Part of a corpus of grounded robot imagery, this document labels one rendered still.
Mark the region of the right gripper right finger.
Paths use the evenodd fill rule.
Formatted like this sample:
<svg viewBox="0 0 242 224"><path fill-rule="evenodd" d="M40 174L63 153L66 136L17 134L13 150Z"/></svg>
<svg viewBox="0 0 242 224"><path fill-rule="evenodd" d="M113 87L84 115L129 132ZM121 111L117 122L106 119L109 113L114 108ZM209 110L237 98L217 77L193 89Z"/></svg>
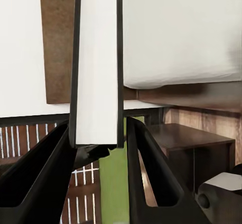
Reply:
<svg viewBox="0 0 242 224"><path fill-rule="evenodd" d="M212 224L146 125L127 117L130 224ZM158 207L146 204L140 151Z"/></svg>

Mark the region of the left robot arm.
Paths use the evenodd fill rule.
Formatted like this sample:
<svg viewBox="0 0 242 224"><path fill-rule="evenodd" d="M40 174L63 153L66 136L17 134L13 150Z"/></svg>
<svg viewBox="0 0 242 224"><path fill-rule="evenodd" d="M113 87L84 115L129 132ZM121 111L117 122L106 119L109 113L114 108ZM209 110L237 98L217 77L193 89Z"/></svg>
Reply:
<svg viewBox="0 0 242 224"><path fill-rule="evenodd" d="M127 135L124 135L124 141L127 141ZM113 150L117 147L117 144L99 144L89 147L78 148L76 159L73 167L73 171L78 168L84 167L99 158L109 155L109 150ZM109 150L108 150L109 148ZM0 165L0 176L4 174L14 163Z"/></svg>

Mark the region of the hardback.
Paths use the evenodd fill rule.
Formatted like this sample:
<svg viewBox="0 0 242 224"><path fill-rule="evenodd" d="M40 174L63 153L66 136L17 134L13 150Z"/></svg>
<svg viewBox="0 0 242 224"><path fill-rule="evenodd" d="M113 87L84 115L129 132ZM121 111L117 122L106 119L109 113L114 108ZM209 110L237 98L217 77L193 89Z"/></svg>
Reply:
<svg viewBox="0 0 242 224"><path fill-rule="evenodd" d="M123 0L75 0L69 149L124 148Z"/></svg>

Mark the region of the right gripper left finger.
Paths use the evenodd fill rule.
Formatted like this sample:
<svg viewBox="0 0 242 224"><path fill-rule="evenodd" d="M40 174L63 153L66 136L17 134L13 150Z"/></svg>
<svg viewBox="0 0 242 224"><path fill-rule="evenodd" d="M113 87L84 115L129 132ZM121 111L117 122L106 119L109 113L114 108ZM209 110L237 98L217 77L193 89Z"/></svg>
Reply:
<svg viewBox="0 0 242 224"><path fill-rule="evenodd" d="M0 224L59 224L78 149L69 119L0 176Z"/></svg>

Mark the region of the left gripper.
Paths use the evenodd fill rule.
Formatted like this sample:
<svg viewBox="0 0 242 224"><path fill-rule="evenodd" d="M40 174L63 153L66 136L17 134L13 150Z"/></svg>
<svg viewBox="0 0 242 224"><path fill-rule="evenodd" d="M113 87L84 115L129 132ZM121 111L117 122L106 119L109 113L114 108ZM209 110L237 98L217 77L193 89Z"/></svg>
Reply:
<svg viewBox="0 0 242 224"><path fill-rule="evenodd" d="M124 141L127 141L127 135L124 135ZM78 148L74 165L78 168L84 167L99 158L108 156L109 150L113 150L116 147L117 144L99 144L85 148Z"/></svg>

